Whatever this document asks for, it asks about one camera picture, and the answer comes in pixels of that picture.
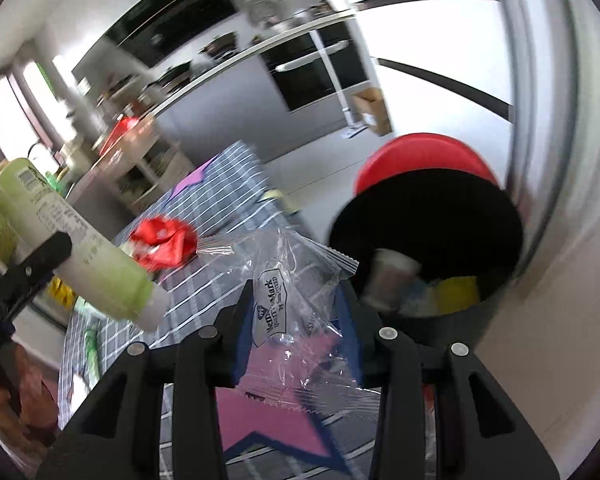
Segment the clear zip plastic bag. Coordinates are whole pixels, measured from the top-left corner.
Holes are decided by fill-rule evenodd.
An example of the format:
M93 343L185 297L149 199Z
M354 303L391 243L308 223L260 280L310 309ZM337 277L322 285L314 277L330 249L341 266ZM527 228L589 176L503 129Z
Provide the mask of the clear zip plastic bag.
M380 394L362 386L337 296L355 260L293 229L263 228L202 240L200 260L252 285L236 356L236 389L276 408L370 418Z

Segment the red snack wrapper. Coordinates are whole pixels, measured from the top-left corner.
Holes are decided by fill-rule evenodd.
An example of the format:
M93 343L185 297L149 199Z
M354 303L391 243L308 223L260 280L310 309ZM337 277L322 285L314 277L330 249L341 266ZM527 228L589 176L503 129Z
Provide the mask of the red snack wrapper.
M148 272L184 266L196 256L198 235L188 223L163 216L142 220L129 242L132 258Z

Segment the white refrigerator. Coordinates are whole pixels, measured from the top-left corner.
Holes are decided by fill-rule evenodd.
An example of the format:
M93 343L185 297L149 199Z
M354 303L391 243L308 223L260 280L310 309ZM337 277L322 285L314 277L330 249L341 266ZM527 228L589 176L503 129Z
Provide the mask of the white refrigerator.
M539 257L576 130L567 0L344 0L400 136L461 140L488 165Z

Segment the black range hood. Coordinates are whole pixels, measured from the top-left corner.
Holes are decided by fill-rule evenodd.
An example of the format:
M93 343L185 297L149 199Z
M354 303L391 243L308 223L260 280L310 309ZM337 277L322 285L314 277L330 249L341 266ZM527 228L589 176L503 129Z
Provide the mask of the black range hood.
M237 13L233 0L140 0L106 32L148 67Z

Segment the grey checked tablecloth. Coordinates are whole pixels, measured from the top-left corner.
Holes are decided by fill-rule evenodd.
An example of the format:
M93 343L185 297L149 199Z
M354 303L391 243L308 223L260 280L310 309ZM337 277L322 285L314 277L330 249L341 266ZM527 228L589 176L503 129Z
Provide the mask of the grey checked tablecloth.
M147 217L179 218L198 232L241 233L296 222L282 205L265 197L270 187L256 153L237 141L210 159L204 177L180 192L169 191L146 211ZM106 370L118 354L134 341L151 348L176 344L202 326L211 324L219 310L239 298L242 286L217 274L211 266L192 260L187 266L167 270L158 278L170 292L171 304L158 330L144 333L129 322L101 321L80 312L71 315L64 341L58 387L59 422L72 416L70 396L76 375L86 374L84 333L94 330L97 357ZM370 474L375 423L370 416L346 410L328 415L291 412L304 422L301 437L292 445L255 434L226 454L232 479L365 479Z

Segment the brown cardboard box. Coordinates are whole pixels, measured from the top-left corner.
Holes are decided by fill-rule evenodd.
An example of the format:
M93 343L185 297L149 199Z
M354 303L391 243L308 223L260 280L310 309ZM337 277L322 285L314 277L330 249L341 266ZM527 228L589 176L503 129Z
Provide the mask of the brown cardboard box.
M392 125L384 96L379 88L370 87L356 92L352 94L351 101L364 124L373 133L378 134L378 136L392 133Z

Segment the black built-in oven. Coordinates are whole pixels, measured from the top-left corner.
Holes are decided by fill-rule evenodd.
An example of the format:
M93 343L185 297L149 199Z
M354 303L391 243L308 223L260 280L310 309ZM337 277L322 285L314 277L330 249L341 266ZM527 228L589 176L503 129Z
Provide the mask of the black built-in oven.
M370 82L349 23L325 26L316 33L343 90L349 91ZM290 112L336 93L309 32L265 50L260 58Z

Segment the red plastic bag on rack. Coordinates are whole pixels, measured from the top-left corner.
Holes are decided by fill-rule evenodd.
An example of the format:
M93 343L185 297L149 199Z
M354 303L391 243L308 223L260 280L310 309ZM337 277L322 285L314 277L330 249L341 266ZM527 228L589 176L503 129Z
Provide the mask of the red plastic bag on rack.
M140 120L137 117L123 116L121 119L119 119L100 147L99 156L104 156L110 150L110 148L114 146L117 140L122 138L125 133L134 128L139 122Z

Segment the white stick vacuum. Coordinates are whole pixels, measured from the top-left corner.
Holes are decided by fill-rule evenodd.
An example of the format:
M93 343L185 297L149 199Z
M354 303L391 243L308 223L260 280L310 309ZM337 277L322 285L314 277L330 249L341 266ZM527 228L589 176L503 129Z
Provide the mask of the white stick vacuum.
M337 79L337 76L335 75L334 69L332 68L332 63L329 61L329 57L326 54L325 48L322 44L322 40L319 36L317 36L316 31L317 29L314 29L311 30L309 33L311 34L314 44L316 44L317 46L318 53L321 55L323 62L326 65L326 68L329 72L329 76L330 78L332 78L332 82L336 87L335 96L339 102L344 121L347 124L347 129L344 130L342 136L345 139L351 139L354 136L357 136L360 132L362 132L365 129L365 126L362 124L362 122L359 122L354 118L354 114L351 110L349 102L347 101L346 92L344 92L343 88L340 87L340 83Z

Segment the yellow foam fruit net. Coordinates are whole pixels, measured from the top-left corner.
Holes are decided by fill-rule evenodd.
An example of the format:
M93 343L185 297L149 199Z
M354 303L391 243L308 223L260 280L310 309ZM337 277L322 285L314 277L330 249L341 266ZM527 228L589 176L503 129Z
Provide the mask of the yellow foam fruit net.
M469 309L480 302L474 276L447 278L434 285L437 314L448 315Z

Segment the red trash bin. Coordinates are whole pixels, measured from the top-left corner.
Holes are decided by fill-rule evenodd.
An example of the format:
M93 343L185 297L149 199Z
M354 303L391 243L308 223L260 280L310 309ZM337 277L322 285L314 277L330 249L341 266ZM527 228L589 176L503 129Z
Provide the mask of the red trash bin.
M524 246L517 208L467 144L434 133L398 136L366 160L354 196L328 234L331 248L358 260L362 295L379 248L416 260L420 284L474 276L480 302L448 314L388 313L419 344L475 347L486 333Z

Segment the beige plastic storage rack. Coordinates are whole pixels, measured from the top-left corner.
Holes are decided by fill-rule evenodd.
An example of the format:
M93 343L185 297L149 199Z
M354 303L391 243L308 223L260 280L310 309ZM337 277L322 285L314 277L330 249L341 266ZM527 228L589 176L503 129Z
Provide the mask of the beige plastic storage rack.
M194 171L180 144L162 134L153 114L132 123L73 185L67 196L70 204L76 206L88 193L103 190L138 216Z

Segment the white paper cup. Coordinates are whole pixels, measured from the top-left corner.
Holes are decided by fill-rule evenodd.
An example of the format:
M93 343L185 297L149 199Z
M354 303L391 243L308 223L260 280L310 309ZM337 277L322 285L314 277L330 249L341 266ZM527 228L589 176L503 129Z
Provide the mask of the white paper cup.
M394 250L379 248L362 303L380 313L396 312L419 269L416 260Z

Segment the green plastic bottle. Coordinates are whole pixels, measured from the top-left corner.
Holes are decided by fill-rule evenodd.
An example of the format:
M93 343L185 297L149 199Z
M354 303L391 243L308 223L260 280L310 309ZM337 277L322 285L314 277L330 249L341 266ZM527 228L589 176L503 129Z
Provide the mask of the green plastic bottle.
M169 294L69 205L30 160L6 162L0 171L0 214L32 249L64 233L71 252L55 274L102 314L145 332L158 328Z

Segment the grey kitchen counter cabinet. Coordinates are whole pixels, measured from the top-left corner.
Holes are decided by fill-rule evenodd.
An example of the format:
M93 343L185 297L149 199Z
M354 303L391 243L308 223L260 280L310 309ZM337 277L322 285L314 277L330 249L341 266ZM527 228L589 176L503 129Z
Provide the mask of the grey kitchen counter cabinet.
M254 148L262 162L269 162L347 127L334 94L290 112L260 58L265 50L289 39L341 22L352 26L371 81L372 63L352 12L330 14L233 55L167 98L151 113L162 134L178 142L195 165L201 165L238 140ZM352 94L371 84L344 90L353 114Z

